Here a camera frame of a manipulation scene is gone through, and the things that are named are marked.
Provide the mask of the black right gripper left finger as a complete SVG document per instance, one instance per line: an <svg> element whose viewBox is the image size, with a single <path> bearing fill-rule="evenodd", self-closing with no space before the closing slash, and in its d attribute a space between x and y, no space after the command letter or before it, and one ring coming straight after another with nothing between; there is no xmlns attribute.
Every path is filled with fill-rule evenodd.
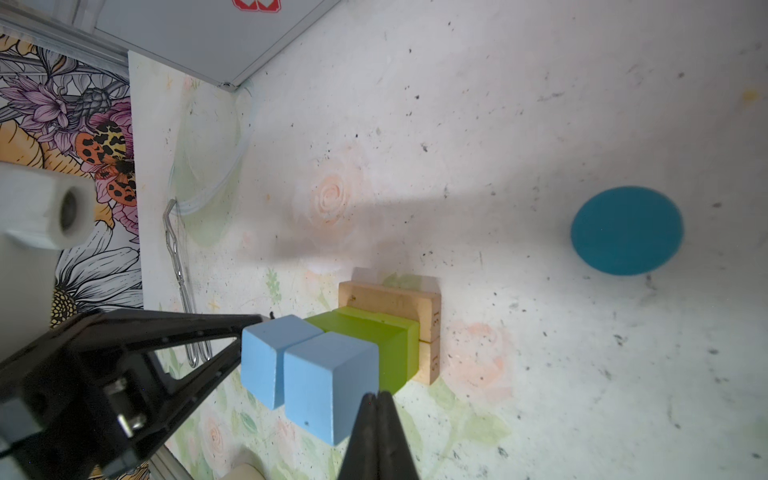
<svg viewBox="0 0 768 480"><path fill-rule="evenodd" d="M361 400L338 480L378 478L377 397L366 393Z"/></svg>

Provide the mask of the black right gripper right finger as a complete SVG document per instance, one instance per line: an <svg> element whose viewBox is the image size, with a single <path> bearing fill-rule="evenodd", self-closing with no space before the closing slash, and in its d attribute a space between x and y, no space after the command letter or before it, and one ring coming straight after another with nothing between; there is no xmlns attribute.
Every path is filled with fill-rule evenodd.
<svg viewBox="0 0 768 480"><path fill-rule="evenodd" d="M377 395L378 478L418 480L419 475L400 422L393 396L388 391Z"/></svg>

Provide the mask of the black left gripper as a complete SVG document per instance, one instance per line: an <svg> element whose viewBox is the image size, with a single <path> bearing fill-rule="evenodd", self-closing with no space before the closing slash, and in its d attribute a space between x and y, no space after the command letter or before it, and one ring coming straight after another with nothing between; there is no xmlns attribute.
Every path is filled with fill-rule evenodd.
<svg viewBox="0 0 768 480"><path fill-rule="evenodd" d="M1 476L110 477L149 460L240 364L259 314L116 310L60 327L1 363ZM157 352L231 342L180 379Z"/></svg>

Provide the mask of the light blue cube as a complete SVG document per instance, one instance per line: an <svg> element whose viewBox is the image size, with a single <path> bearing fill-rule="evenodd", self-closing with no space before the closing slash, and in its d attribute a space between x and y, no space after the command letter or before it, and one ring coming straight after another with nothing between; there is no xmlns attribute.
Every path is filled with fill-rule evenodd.
<svg viewBox="0 0 768 480"><path fill-rule="evenodd" d="M351 434L362 397L378 388L379 350L371 342L328 332L285 352L285 415L328 445Z"/></svg>
<svg viewBox="0 0 768 480"><path fill-rule="evenodd" d="M246 327L242 332L241 381L270 410L284 404L284 353L323 331L295 315Z"/></svg>

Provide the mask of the natural wood plank block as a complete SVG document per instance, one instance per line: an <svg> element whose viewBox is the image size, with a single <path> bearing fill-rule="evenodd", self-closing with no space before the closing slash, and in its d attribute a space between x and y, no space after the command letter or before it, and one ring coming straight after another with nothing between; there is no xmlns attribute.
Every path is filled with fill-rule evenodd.
<svg viewBox="0 0 768 480"><path fill-rule="evenodd" d="M438 293L407 290L356 281L338 286L338 306L387 314L417 321L419 339L434 342L440 337L441 300Z"/></svg>

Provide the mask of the teal cylinder block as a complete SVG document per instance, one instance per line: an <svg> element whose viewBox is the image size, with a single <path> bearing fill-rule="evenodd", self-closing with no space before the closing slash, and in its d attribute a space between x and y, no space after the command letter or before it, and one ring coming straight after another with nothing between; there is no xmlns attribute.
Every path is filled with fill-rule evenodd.
<svg viewBox="0 0 768 480"><path fill-rule="evenodd" d="M622 186L584 203L570 229L572 246L592 268L610 275L649 273L667 263L684 238L683 216L657 190Z"/></svg>

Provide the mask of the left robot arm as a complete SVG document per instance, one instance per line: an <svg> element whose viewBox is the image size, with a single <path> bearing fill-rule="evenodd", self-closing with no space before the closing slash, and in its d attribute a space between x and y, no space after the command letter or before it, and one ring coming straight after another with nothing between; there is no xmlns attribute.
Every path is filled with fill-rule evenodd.
<svg viewBox="0 0 768 480"><path fill-rule="evenodd" d="M258 314L121 309L49 325L60 251L94 228L91 180L1 167L1 475L114 477L147 462L239 365Z"/></svg>

